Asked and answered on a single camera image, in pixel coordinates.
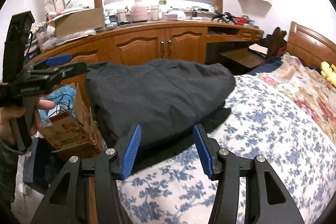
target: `yellow plush toy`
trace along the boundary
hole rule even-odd
[[[335,65],[329,65],[328,62],[324,61],[320,65],[321,75],[333,86],[336,86],[336,67]]]

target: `cardboard box on shelf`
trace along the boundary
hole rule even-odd
[[[96,29],[104,25],[103,8],[95,8],[75,12],[55,20],[56,37],[61,38],[67,35]]]
[[[53,153],[61,158],[66,160],[71,154],[85,159],[103,150],[102,137],[82,100],[79,87],[70,86],[76,90],[73,110],[77,119],[69,110],[64,111],[43,121],[40,133],[56,149]]]

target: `white and blue bedding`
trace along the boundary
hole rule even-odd
[[[263,155],[313,223],[336,191],[336,149],[318,125],[287,97],[249,76],[237,76],[226,100],[232,114],[211,134],[237,156]],[[245,179],[237,223],[244,223]],[[204,175],[195,146],[119,182],[134,224],[208,223],[217,183]]]

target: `pink vase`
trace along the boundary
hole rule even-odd
[[[145,22],[148,20],[147,6],[142,2],[143,0],[135,0],[135,4],[131,9],[131,21]]]

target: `silver screw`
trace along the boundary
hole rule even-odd
[[[78,160],[77,156],[72,156],[69,161],[74,164],[75,162],[77,162],[77,160]]]
[[[229,150],[222,148],[222,149],[219,150],[219,153],[220,153],[221,155],[226,156],[227,154],[229,154]]]
[[[257,161],[258,161],[258,162],[264,162],[264,161],[265,161],[265,157],[259,155],[259,156],[257,156]]]
[[[108,150],[105,151],[107,155],[113,155],[115,153],[115,150],[113,148],[109,148]]]

